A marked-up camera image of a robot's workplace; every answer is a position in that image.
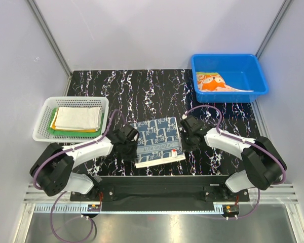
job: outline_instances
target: black marble tabletop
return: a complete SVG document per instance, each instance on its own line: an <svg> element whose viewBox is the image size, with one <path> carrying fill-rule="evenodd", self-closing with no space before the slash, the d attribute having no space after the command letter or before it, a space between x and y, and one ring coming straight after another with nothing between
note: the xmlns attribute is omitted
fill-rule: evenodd
<svg viewBox="0 0 304 243"><path fill-rule="evenodd" d="M190 69L74 71L67 95L107 97L109 111L120 109L129 123L172 116L179 123L186 111L200 105ZM222 129L243 137L260 136L250 104L210 105L222 111ZM196 109L193 115L213 125L219 118L216 111L208 108ZM115 127L120 126L118 117ZM110 155L88 161L75 168L75 172L100 176L151 176L226 175L243 170L241 160L219 149L205 147L185 156L186 160L179 162L136 169L134 162Z"/></svg>

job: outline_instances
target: reflective floor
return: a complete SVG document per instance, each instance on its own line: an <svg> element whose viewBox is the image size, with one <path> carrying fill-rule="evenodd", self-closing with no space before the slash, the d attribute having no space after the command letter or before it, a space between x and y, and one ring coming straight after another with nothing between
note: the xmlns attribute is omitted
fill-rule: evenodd
<svg viewBox="0 0 304 243"><path fill-rule="evenodd" d="M241 215L251 209L244 206ZM83 239L90 230L89 221L73 220L75 214L55 214L54 227L65 240ZM260 205L250 217L241 220L214 220L201 215L98 215L96 230L87 242L296 242L283 205ZM60 242L51 233L49 214L34 213L26 242Z"/></svg>

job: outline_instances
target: blue bin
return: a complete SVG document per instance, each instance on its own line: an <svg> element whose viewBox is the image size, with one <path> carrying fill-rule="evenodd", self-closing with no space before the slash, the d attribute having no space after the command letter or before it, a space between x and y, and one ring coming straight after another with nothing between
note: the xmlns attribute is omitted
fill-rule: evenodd
<svg viewBox="0 0 304 243"><path fill-rule="evenodd" d="M252 54L195 54L192 56L192 70L200 103L249 103L269 91L260 63ZM218 72L227 85L253 92L201 92L196 72Z"/></svg>

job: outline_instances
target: white plastic laundry basket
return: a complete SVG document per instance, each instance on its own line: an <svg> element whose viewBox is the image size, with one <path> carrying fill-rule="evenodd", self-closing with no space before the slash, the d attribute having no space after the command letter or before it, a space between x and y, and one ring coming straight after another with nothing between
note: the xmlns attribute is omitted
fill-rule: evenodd
<svg viewBox="0 0 304 243"><path fill-rule="evenodd" d="M93 137L68 137L68 136L55 136L47 131L48 125L50 123L52 111L58 107L102 107L104 117L102 123L103 133L106 129L109 101L105 97L51 97L48 98L40 112L37 119L32 138L35 141L40 142L62 142L62 143L81 143L94 139Z"/></svg>

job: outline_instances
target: purple cable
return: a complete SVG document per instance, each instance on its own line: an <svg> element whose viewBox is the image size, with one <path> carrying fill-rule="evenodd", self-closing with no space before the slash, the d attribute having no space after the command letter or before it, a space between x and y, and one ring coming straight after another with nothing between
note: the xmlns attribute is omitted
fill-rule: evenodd
<svg viewBox="0 0 304 243"><path fill-rule="evenodd" d="M108 126L107 126L107 128L106 128L104 134L102 135L102 137L100 137L98 140L91 141L90 143L86 143L86 144L83 144L83 145L79 145L79 146L75 147L74 150L78 150L78 149L80 149L80 148L84 148L84 147L90 146L90 145L92 145L92 144L95 144L95 143L101 141L104 137L106 137L106 135L107 135L107 133L108 133L108 131L109 131L109 129L110 129L111 122L112 122L113 117L114 117L114 115L115 115L116 112L119 112L119 113L121 114L121 117L122 117L122 119L123 119L124 124L127 124L127 122L126 122L126 120L125 120L125 117L124 117L124 115L122 114L122 112L121 112L120 110L114 110L114 111L112 112L110 118L109 118ZM51 160L53 160L53 159L55 159L56 157L60 156L61 154L68 153L68 152L71 152L71 151L73 151L72 148L69 148L69 149L63 150L63 151L61 151L61 152L58 152L58 153L52 155L51 157L49 157L47 160L44 161L44 163L41 164L41 166L40 166L40 167L37 169L37 171L35 172L35 175L34 175L34 178L33 178L33 181L32 181L32 182L33 182L33 185L34 185L34 187L35 187L36 189L42 190L39 186L37 186L36 181L37 181L37 177L39 176L39 173L40 173L41 170L44 168L44 166L47 165Z"/></svg>
<svg viewBox="0 0 304 243"><path fill-rule="evenodd" d="M252 143L252 142L243 141L243 139L237 138L237 137L235 137L235 136L232 136L232 135L230 135L230 134L223 133L223 132L220 131L219 125L220 125L220 123L222 122L222 112L221 112L218 108L216 108L215 106L212 106L212 105L199 105L199 106L193 107L192 109L190 109L189 111L187 111L187 112L185 113L185 115L187 116L187 115L188 115L190 112L192 112L193 110L195 110L195 109L197 109L197 108L203 108L203 107L212 108L212 109L214 109L214 110L216 110L216 111L218 112L218 114L219 114L219 119L218 119L218 122L217 122L217 124L216 124L216 130L217 130L218 133L220 133L220 134L222 134L223 136L226 136L226 137L228 137L228 138L237 140L237 141L239 141L239 142L245 142L246 144L249 144L249 145L251 145L251 146L257 148L257 149L259 149L261 152L263 152L263 153L265 153L266 155L268 155L268 156L269 156L269 157L270 157L270 158L279 166L280 170L282 171L283 179L282 179L280 182L276 183L276 185L279 185L279 184L282 184L282 183L285 182L285 180L286 180L286 172L285 172L285 169L284 169L284 167L282 166L282 164L279 162L279 160L276 159L271 153L269 153L267 150L261 148L260 146L254 144L254 143ZM251 214L253 214L253 213L255 212L255 210L258 208L259 203L260 203L260 190L258 189L258 200L257 200L257 203L256 203L256 205L254 206L253 210L251 210L251 212L249 212L249 213L246 214L246 215L240 216L239 218L246 218L246 217L250 216Z"/></svg>
<svg viewBox="0 0 304 243"><path fill-rule="evenodd" d="M83 242L85 242L85 241L90 237L90 235L91 235L91 233L92 233L92 230L93 230L93 226L94 226L94 224L95 224L95 222L94 222L91 218L89 218L89 217L87 218L87 219L89 219L90 222L91 222L91 229L90 229L88 235L87 235L84 239L82 239L82 240L80 240L80 241L67 241L67 240L62 239L61 237L58 236L58 234L56 233L56 231L55 231L55 229L54 229L54 227L53 227L53 210L54 210L54 208L55 208L56 203L60 200L60 198L61 198L65 193L66 193L66 191L63 192L63 193L61 193L61 194L57 197L57 199L55 200L55 202L54 202L54 204L53 204L53 206L52 206L52 208L51 208L51 212L50 212L50 225L51 225L52 233L53 233L53 235L54 235L58 240L60 240L60 241L62 241L62 242L65 242L65 243L83 243Z"/></svg>

